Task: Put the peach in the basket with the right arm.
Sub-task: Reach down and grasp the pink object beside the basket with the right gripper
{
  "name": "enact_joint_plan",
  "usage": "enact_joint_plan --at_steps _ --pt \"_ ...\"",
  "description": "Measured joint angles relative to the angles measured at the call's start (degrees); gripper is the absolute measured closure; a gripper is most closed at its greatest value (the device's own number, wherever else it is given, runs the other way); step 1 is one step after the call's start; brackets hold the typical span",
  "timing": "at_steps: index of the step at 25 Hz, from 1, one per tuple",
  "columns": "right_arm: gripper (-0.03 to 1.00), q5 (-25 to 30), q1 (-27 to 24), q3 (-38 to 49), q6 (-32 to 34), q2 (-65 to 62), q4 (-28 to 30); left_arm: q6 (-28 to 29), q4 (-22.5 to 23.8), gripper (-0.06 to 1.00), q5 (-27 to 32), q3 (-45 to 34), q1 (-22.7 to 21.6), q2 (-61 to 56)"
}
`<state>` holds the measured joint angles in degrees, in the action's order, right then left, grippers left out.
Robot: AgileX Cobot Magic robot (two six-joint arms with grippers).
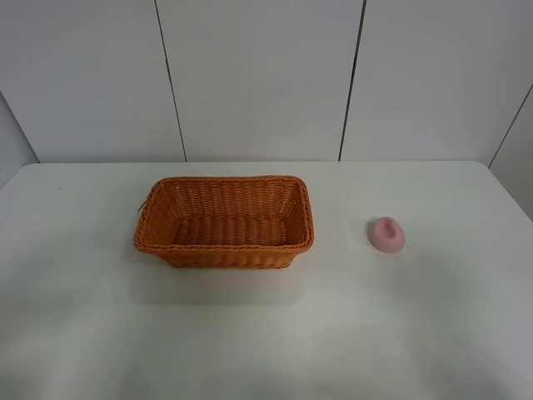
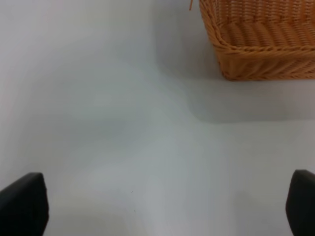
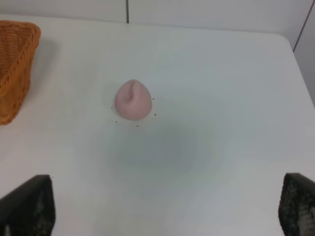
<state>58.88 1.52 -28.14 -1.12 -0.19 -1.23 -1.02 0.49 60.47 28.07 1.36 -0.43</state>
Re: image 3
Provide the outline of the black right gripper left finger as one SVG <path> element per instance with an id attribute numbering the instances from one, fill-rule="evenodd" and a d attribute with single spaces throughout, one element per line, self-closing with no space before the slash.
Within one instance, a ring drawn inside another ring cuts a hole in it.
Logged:
<path id="1" fill-rule="evenodd" d="M 2 236 L 50 236 L 56 209 L 49 175 L 35 175 L 0 200 Z"/>

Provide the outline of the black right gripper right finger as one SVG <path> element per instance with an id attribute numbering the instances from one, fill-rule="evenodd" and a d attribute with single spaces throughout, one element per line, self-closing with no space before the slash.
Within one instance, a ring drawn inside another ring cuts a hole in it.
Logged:
<path id="1" fill-rule="evenodd" d="M 313 236 L 315 182 L 299 173 L 285 174 L 278 218 L 285 236 Z"/>

